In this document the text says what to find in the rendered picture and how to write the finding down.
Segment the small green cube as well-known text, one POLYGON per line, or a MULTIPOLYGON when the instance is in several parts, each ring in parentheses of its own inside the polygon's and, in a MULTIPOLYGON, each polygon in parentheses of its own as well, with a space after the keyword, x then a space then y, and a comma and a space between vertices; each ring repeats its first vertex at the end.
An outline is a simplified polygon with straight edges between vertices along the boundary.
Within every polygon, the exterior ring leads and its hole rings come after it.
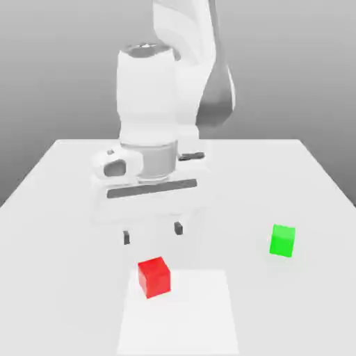
POLYGON ((273 225, 269 252, 282 257, 292 257, 295 237, 294 227, 273 225))

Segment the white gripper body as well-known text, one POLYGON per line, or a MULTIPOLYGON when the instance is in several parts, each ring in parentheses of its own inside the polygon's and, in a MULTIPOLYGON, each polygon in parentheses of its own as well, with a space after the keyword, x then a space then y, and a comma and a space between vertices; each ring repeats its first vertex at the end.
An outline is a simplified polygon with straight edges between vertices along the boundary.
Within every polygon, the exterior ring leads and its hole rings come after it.
POLYGON ((207 205, 207 176, 177 175, 156 184, 114 184, 91 176, 92 219, 130 226, 140 220, 185 221, 207 205))

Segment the small red cube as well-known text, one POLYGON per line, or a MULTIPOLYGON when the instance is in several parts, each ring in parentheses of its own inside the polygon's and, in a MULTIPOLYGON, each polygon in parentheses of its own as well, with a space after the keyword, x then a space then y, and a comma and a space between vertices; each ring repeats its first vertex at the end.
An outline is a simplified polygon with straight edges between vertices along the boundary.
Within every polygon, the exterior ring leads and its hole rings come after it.
POLYGON ((170 269, 162 257, 139 262, 138 281, 146 298, 153 298, 171 290, 170 269))

